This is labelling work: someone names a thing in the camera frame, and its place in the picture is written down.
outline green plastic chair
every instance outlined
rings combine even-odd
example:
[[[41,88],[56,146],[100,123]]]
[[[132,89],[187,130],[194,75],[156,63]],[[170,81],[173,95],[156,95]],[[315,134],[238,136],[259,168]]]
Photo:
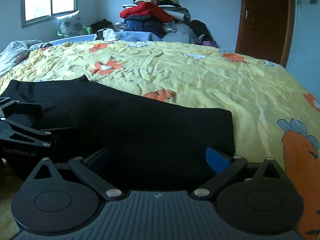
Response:
[[[91,28],[91,27],[87,28],[87,27],[83,26],[83,29],[84,29],[84,31],[85,31],[86,34],[92,34],[92,28]],[[63,39],[63,38],[64,38],[64,37],[63,37],[64,34],[61,33],[60,28],[57,30],[57,35],[60,37],[60,39]]]

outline wrinkled yellow fabric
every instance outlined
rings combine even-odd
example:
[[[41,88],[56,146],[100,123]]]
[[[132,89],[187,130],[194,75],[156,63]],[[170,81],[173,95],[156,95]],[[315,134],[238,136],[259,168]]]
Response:
[[[29,60],[0,79],[0,93],[10,80],[71,80],[86,75],[90,81],[143,96],[161,89],[176,95],[167,102],[195,108],[223,108],[232,112],[236,155],[251,162],[272,156],[284,168],[282,137],[277,121],[295,118],[308,134],[320,140],[320,112],[304,98],[308,91],[284,68],[243,56],[235,63],[213,47],[181,43],[151,42],[129,47],[116,41],[89,53],[93,41],[70,43],[33,51]],[[188,53],[205,55],[194,59]],[[121,69],[109,74],[91,73],[95,63],[117,61]]]

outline brown wooden door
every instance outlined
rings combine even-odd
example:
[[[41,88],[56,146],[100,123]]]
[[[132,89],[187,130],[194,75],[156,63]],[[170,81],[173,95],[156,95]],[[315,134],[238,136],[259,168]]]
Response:
[[[291,2],[242,0],[236,53],[285,65],[293,25]]]

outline blue gripper pad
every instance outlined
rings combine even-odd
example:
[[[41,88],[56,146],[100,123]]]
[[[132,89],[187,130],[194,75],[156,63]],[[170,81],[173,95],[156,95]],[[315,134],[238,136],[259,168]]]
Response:
[[[205,152],[205,158],[207,160],[208,165],[217,174],[227,169],[232,162],[232,158],[210,147],[208,147]]]

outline red blanket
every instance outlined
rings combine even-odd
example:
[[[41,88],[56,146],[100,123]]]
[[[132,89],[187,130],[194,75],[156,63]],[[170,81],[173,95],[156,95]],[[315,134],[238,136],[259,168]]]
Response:
[[[173,17],[167,14],[164,10],[151,2],[143,2],[138,6],[124,9],[120,13],[120,17],[126,19],[130,15],[153,15],[158,17],[162,22],[169,23],[173,21]]]

